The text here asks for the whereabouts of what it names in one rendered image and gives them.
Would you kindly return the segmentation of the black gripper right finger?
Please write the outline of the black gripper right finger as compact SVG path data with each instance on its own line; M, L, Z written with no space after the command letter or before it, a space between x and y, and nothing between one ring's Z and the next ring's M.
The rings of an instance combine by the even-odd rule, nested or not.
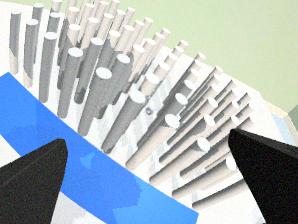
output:
M266 224L298 224L298 147L241 128L227 147Z

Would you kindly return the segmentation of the blue flat strip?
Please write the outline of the blue flat strip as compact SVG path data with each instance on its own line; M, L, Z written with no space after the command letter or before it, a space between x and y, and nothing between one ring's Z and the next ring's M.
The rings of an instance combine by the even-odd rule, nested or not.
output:
M21 157L55 139L68 148L60 192L105 224L196 224L198 212L82 139L16 77L0 76L0 135Z

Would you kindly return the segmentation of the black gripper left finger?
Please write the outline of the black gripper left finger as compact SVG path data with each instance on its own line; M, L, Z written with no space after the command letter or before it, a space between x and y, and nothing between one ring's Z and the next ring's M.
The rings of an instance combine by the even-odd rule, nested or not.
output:
M55 139L0 167L0 224L51 224L67 161Z

